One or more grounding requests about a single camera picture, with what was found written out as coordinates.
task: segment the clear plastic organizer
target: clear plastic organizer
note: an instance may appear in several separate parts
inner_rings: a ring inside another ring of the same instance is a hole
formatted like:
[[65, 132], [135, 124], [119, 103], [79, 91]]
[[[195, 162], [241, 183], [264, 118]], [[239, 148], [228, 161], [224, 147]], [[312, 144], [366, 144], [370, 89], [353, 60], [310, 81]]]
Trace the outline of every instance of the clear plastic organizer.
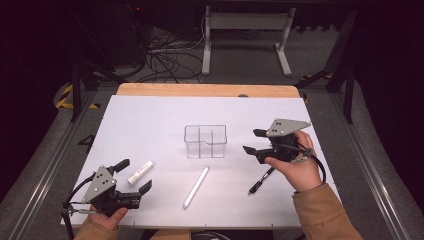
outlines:
[[225, 125], [189, 125], [184, 129], [187, 158], [223, 158], [227, 145]]

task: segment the white tabletop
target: white tabletop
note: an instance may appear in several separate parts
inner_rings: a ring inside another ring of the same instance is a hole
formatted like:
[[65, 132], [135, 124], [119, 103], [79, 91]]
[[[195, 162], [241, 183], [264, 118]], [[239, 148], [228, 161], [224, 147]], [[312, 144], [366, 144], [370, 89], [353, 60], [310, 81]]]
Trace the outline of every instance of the white tabletop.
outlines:
[[[252, 131], [269, 128], [275, 118], [310, 121], [301, 98], [113, 96], [76, 184], [100, 165], [113, 166], [128, 158], [130, 166], [114, 174], [117, 190], [137, 192], [150, 179], [153, 186], [142, 197], [140, 209], [130, 210], [121, 221], [123, 226], [299, 227], [291, 197], [293, 188], [278, 171], [266, 179], [257, 193], [247, 194], [269, 165], [259, 164], [242, 146], [269, 148], [269, 140], [255, 137]], [[187, 125], [225, 125], [225, 157], [188, 159], [184, 142]], [[327, 182], [337, 194], [313, 123], [303, 131], [310, 134], [317, 157], [325, 166]], [[154, 167], [131, 186], [126, 179], [147, 161], [152, 161]], [[207, 176], [189, 207], [183, 209], [182, 204], [205, 166], [210, 167]], [[88, 185], [73, 201], [81, 201]], [[74, 214], [71, 222], [80, 225], [85, 218], [84, 214]]]

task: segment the metal stand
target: metal stand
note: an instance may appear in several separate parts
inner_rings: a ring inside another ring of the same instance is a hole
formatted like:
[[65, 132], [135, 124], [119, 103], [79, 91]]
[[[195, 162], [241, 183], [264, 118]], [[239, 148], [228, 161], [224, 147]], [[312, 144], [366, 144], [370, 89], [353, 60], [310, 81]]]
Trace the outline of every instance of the metal stand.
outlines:
[[291, 76], [291, 70], [284, 54], [284, 47], [286, 46], [295, 10], [295, 8], [291, 8], [288, 13], [276, 14], [215, 13], [210, 11], [209, 6], [206, 6], [202, 74], [208, 75], [210, 71], [211, 29], [268, 29], [284, 30], [281, 41], [275, 44], [275, 50], [277, 51], [284, 76]]

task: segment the human hand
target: human hand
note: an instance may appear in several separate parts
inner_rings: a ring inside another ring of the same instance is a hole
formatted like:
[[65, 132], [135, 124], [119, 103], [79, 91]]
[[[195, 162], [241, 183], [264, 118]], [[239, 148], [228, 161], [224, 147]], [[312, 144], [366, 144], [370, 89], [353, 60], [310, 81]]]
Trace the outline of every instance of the human hand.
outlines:
[[[311, 137], [303, 131], [296, 131], [294, 135], [297, 141], [305, 148], [314, 149]], [[316, 162], [309, 158], [302, 162], [283, 162], [276, 158], [267, 157], [265, 163], [280, 171], [287, 178], [287, 181], [298, 192], [304, 192], [316, 188], [322, 184]]]
[[[93, 205], [91, 205], [90, 209], [94, 211], [96, 210]], [[88, 217], [93, 222], [103, 226], [104, 228], [115, 231], [116, 229], [118, 229], [119, 222], [122, 220], [122, 218], [125, 217], [125, 214], [127, 214], [127, 212], [128, 209], [120, 208], [110, 217], [104, 214], [89, 214]]]

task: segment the tan sleeve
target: tan sleeve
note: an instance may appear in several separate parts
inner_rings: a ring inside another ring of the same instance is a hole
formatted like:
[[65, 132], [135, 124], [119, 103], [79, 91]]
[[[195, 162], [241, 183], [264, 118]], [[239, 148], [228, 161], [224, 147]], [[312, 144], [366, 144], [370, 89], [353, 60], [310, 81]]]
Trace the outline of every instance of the tan sleeve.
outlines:
[[362, 239], [328, 184], [293, 195], [303, 232], [312, 239]]
[[115, 240], [118, 237], [118, 230], [112, 231], [93, 222], [87, 218], [82, 224], [75, 240]]

